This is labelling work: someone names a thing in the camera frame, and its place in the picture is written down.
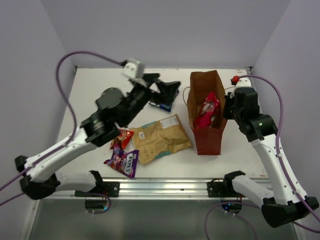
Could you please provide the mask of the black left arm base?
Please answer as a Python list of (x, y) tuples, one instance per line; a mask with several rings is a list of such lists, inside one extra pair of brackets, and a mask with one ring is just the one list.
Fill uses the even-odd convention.
[(109, 197), (117, 198), (120, 191), (120, 182), (118, 181), (104, 181), (102, 184), (94, 187), (89, 192), (76, 190), (75, 197)]

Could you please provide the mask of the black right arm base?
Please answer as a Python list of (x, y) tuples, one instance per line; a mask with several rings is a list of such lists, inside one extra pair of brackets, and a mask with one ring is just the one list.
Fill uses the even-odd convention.
[(214, 178), (206, 183), (207, 195), (209, 198), (231, 198), (235, 194), (228, 191), (224, 182), (218, 178)]

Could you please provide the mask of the blue snack bag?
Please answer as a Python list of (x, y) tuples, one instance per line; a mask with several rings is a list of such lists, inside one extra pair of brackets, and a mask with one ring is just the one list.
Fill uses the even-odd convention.
[(154, 103), (152, 101), (150, 101), (148, 104), (150, 106), (156, 107), (158, 109), (161, 109), (163, 111), (166, 111), (166, 112), (170, 113), (172, 111), (175, 99), (176, 99), (176, 97), (178, 96), (179, 93), (180, 93), (180, 91), (179, 91), (179, 89), (177, 89), (176, 93), (175, 93), (175, 95), (173, 97), (173, 100), (169, 104), (165, 104), (165, 103), (157, 104), (157, 103)]

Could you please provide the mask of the red brown paper bag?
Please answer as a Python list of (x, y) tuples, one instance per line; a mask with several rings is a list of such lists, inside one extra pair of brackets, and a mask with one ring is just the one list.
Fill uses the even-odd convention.
[(222, 137), (227, 124), (223, 116), (225, 94), (217, 70), (190, 74), (186, 106), (198, 155), (221, 154)]

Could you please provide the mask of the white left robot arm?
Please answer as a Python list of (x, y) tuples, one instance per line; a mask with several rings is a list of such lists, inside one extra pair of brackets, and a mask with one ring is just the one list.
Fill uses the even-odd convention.
[(69, 136), (35, 156), (16, 157), (16, 169), (23, 176), (19, 181), (22, 192), (33, 200), (71, 190), (87, 196), (103, 196), (107, 190), (98, 171), (70, 175), (60, 169), (118, 137), (119, 128), (128, 127), (148, 102), (172, 102), (181, 82), (164, 82), (159, 77), (158, 73), (144, 74), (142, 82), (132, 82), (133, 88), (126, 94), (116, 87), (107, 88), (95, 101), (97, 111)]

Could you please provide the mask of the pink chips bag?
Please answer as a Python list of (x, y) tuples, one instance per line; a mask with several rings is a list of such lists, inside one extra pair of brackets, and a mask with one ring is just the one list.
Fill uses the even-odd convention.
[(215, 92), (210, 92), (198, 112), (193, 127), (195, 129), (210, 127), (219, 113), (220, 106), (221, 103)]

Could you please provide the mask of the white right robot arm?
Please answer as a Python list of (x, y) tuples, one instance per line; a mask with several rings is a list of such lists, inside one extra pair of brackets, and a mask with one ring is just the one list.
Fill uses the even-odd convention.
[(319, 207), (316, 197), (308, 196), (296, 179), (284, 151), (276, 146), (277, 127), (273, 118), (260, 113), (258, 93), (252, 87), (237, 87), (225, 96), (223, 116), (233, 119), (260, 157), (272, 189), (259, 185), (244, 172), (224, 176), (223, 192), (237, 193), (255, 203), (273, 228), (306, 217)]

